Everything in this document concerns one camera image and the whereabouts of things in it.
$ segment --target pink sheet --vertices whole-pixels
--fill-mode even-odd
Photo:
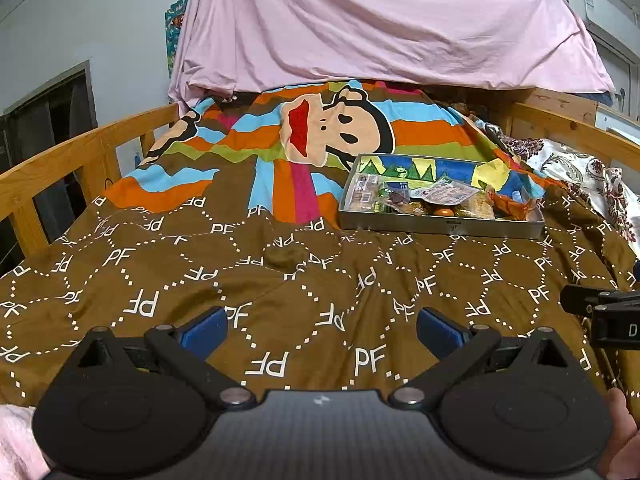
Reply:
[[[189,0],[169,96],[341,78],[614,89],[563,0]]]

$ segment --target cardboard box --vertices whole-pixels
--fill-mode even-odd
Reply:
[[[338,223],[341,229],[366,229],[371,231],[394,231],[409,233],[431,233],[444,235],[464,235],[496,238],[538,239],[545,222],[537,206],[530,213],[530,221],[484,220],[475,218],[414,216],[410,214],[375,213],[351,211],[346,208],[346,200],[353,193],[353,185],[360,174],[378,174],[382,178],[420,180],[428,186],[434,180],[447,174],[449,177],[479,187],[476,182],[480,173],[478,167],[483,162],[438,158],[422,155],[387,155],[385,153],[361,153],[351,167],[338,206]],[[499,194],[511,196],[513,190],[522,184],[526,189],[527,175],[511,170]]]

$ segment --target metal bolt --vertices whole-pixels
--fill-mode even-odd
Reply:
[[[227,388],[220,393],[220,399],[225,404],[237,406],[251,399],[251,392],[245,388]]]
[[[424,400],[424,392],[418,388],[406,386],[394,391],[394,399],[402,404],[417,404]]]

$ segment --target human hand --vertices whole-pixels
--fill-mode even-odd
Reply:
[[[607,480],[640,477],[640,433],[626,407],[625,394],[612,388],[607,392],[607,403],[613,419],[613,434],[598,464],[598,472]]]

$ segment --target blue gripper pad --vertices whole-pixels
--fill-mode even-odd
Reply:
[[[420,342],[439,360],[470,339],[469,330],[432,308],[424,308],[418,313],[416,331]]]
[[[217,308],[213,313],[205,312],[193,320],[193,325],[180,338],[180,346],[205,360],[226,338],[226,312]]]

